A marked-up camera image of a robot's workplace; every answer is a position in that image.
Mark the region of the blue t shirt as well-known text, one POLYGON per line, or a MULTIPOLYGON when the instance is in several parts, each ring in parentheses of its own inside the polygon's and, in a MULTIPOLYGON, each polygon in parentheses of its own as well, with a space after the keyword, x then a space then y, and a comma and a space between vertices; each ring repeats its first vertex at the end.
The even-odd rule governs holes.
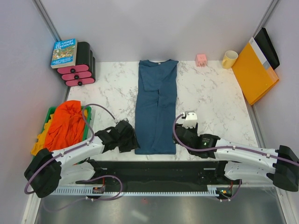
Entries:
POLYGON ((175 154, 172 126, 176 118, 176 60, 139 62, 135 133, 139 147, 135 154, 175 154))

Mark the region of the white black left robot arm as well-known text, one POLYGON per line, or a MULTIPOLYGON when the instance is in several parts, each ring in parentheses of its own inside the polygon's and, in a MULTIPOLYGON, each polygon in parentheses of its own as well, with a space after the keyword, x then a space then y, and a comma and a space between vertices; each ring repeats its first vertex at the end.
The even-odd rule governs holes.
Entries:
POLYGON ((134 128, 126 121, 93 133, 91 138, 73 146, 50 152, 44 148, 32 159, 24 172, 32 193, 44 198, 57 187, 76 181, 99 183, 101 170, 94 168, 86 159, 118 148, 129 152, 139 147, 134 128))

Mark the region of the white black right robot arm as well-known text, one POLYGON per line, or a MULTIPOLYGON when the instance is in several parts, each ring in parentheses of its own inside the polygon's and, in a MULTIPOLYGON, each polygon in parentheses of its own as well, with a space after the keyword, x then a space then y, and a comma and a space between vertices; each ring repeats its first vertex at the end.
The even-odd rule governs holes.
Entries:
POLYGON ((241 179, 272 182, 290 192, 299 190, 299 159, 288 146, 280 145, 278 149, 249 147, 217 135, 198 135, 197 127, 185 128, 182 124, 174 124, 172 137, 189 154, 217 160, 219 165, 214 178, 218 183, 241 179))

